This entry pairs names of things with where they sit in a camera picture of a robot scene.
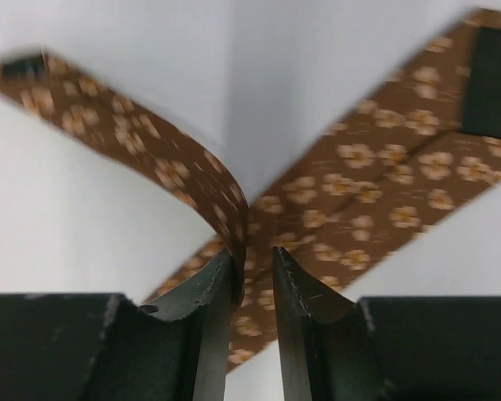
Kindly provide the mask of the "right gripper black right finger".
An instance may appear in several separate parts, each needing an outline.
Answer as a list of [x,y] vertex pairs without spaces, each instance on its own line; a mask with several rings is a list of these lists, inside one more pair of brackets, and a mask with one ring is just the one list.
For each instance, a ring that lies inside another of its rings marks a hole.
[[352,302],[308,273],[289,251],[272,251],[281,375],[286,400],[394,400],[377,324],[391,301]]

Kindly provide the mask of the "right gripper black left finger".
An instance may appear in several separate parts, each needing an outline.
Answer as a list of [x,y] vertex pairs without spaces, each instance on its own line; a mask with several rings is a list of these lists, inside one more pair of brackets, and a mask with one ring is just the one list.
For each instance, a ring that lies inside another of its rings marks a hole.
[[233,302],[233,259],[221,251],[149,304],[112,296],[104,348],[82,400],[220,400]]

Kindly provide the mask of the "brown floral tie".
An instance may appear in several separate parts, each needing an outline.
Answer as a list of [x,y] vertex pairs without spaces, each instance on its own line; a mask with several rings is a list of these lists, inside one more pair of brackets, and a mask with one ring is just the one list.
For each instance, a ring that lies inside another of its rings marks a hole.
[[501,182],[499,10],[474,10],[437,36],[252,202],[199,143],[57,54],[1,60],[0,94],[162,186],[215,230],[151,298],[229,250],[245,284],[229,368],[276,339],[273,247],[339,291]]

